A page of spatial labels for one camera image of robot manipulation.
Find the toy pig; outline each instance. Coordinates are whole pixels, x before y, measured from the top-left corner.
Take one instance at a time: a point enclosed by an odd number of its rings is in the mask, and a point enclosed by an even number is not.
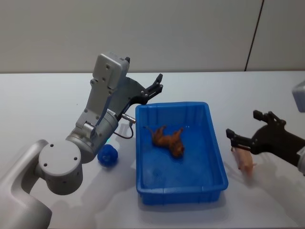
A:
[[[163,130],[166,126],[158,128],[153,132],[150,128],[146,127],[152,134],[152,143],[155,146],[160,146],[168,148],[171,152],[173,158],[178,159],[183,156],[184,146],[180,139],[180,134],[183,131],[183,128],[180,128],[178,131],[175,131],[172,136],[163,135]]]
[[[231,148],[231,151],[237,162],[238,169],[245,172],[248,177],[252,177],[253,167],[256,163],[253,164],[251,153],[247,150],[234,147]]]

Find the blue plastic bin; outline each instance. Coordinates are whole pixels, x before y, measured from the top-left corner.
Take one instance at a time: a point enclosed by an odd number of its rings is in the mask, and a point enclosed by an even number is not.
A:
[[[147,205],[218,200],[228,187],[209,106],[202,102],[136,107],[137,191]],[[183,127],[182,159],[152,144],[153,131],[166,125],[165,135]]]

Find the white table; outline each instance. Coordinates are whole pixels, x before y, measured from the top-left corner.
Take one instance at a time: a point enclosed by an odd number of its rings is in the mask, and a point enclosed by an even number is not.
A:
[[[157,73],[131,73],[143,86]],[[64,139],[87,102],[90,73],[0,75],[0,167],[18,151],[44,138]],[[254,109],[273,111],[286,129],[305,138],[305,114],[298,112],[291,89],[305,72],[165,73],[163,92],[154,102],[205,101],[229,179],[228,189],[212,204],[144,206],[135,188],[135,138],[110,138],[119,163],[103,169],[97,159],[83,165],[83,183],[68,196],[51,193],[39,180],[31,195],[47,205],[50,228],[253,228],[305,226],[305,177],[296,167],[271,155],[254,156],[254,180],[237,169],[226,128],[251,137],[263,123]],[[128,110],[134,116],[135,106]],[[126,123],[119,126],[129,134]]]

